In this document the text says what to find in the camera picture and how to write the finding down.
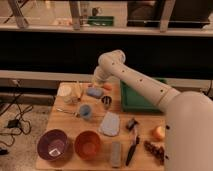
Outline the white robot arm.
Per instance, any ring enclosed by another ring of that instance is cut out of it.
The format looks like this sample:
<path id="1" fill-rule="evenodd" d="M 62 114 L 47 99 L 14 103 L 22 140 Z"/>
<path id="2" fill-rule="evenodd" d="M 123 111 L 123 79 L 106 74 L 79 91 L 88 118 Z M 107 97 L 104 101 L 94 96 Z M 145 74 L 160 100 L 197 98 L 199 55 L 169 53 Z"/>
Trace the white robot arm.
<path id="1" fill-rule="evenodd" d="M 100 55 L 93 82 L 102 85 L 115 76 L 165 114 L 165 171 L 213 171 L 213 101 L 135 71 L 125 59 L 122 50 Z"/>

